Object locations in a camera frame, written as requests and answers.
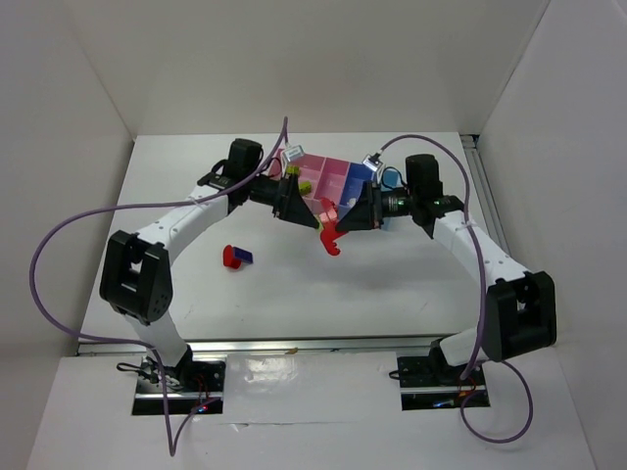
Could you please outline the small green lego brick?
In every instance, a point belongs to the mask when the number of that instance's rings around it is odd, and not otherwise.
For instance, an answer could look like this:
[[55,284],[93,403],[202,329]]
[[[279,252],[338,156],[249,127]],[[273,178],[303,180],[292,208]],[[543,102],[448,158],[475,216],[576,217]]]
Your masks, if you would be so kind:
[[305,181],[299,184],[299,193],[301,195],[308,195],[311,193],[313,187],[309,181]]

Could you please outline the red stepped lego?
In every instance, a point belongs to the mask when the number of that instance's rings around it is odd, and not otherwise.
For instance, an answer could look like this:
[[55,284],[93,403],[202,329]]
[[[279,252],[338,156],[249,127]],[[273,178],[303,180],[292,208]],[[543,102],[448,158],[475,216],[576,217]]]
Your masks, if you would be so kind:
[[319,221],[319,239],[327,251],[332,257],[340,255],[341,251],[337,246],[337,240],[344,235],[344,232],[338,232],[336,229],[339,221],[339,212],[336,205],[327,198],[322,198],[321,212],[317,218]]

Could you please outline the red rounded lego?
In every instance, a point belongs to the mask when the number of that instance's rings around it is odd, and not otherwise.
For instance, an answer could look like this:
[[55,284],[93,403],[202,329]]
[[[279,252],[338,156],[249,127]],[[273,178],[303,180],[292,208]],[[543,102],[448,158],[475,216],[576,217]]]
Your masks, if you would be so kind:
[[232,245],[226,245],[222,251],[222,264],[230,269],[239,269],[243,263],[241,250]]

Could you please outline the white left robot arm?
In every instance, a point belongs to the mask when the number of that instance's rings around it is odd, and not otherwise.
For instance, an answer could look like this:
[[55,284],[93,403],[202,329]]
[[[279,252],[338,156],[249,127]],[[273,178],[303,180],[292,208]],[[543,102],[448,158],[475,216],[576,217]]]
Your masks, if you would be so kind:
[[141,342],[151,345],[154,366],[182,387],[195,386],[204,368],[194,360],[169,314],[171,267],[177,257],[211,225],[247,201],[271,207],[282,220],[318,227],[300,194],[297,177],[264,175],[263,154],[260,143],[235,139],[227,158],[198,180],[190,204],[136,232],[119,230],[108,241],[100,297],[127,320]]

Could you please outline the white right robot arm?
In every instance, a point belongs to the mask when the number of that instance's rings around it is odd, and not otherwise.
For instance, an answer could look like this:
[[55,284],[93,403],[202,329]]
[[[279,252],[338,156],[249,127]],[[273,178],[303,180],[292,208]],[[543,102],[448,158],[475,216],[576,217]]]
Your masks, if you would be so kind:
[[553,345],[552,277],[544,271],[532,272],[511,258],[474,222],[464,202],[445,194],[434,156],[407,157],[406,177],[406,186],[387,191],[376,183],[365,183],[337,229],[372,230],[387,218],[408,216],[477,281],[478,322],[432,344],[429,356],[434,368],[454,370],[466,378],[480,362],[502,362]]

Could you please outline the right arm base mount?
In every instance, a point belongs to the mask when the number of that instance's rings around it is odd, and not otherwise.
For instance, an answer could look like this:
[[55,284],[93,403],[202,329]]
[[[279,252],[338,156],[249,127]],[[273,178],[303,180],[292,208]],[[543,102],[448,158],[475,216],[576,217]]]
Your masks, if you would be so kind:
[[486,379],[481,367],[461,381],[463,367],[436,372],[426,356],[400,356],[397,368],[388,373],[401,390],[403,411],[489,407]]

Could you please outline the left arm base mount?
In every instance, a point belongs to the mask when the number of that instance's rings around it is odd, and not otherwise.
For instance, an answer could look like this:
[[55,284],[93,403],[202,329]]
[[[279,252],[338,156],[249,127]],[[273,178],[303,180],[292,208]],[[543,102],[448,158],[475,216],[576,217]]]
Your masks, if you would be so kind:
[[[163,383],[152,359],[144,357],[139,365],[119,362],[116,370],[136,376],[132,415],[164,414]],[[209,360],[195,361],[191,372],[181,379],[168,374],[169,413],[186,415],[194,407],[201,406],[197,411],[200,415],[222,414],[225,372],[224,360]]]

